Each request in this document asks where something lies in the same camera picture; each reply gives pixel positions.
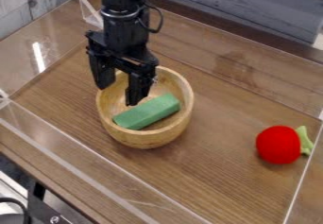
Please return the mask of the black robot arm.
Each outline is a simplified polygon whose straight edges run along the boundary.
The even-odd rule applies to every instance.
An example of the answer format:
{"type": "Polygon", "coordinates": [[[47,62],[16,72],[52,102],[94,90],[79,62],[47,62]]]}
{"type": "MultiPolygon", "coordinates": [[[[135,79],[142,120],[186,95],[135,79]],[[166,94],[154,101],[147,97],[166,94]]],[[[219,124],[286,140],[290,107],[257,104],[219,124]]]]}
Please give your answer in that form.
{"type": "Polygon", "coordinates": [[[160,30],[150,27],[147,0],[103,0],[100,14],[104,21],[102,31],[88,30],[87,55],[92,76],[99,89],[116,81],[116,70],[128,75],[126,104],[135,106],[150,94],[156,76],[158,58],[148,50],[150,34],[160,30]]]}

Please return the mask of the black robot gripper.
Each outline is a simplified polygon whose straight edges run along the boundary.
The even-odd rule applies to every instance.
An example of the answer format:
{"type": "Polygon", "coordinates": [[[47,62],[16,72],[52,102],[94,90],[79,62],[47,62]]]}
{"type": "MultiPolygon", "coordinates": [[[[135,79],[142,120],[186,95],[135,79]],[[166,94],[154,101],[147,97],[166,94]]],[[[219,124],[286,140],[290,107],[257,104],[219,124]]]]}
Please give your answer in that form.
{"type": "Polygon", "coordinates": [[[160,27],[150,27],[150,11],[132,13],[100,11],[104,20],[102,31],[86,32],[87,54],[96,86],[106,89],[116,80],[115,70],[128,73],[127,105],[136,106],[148,96],[159,64],[148,50],[150,34],[160,27]]]}

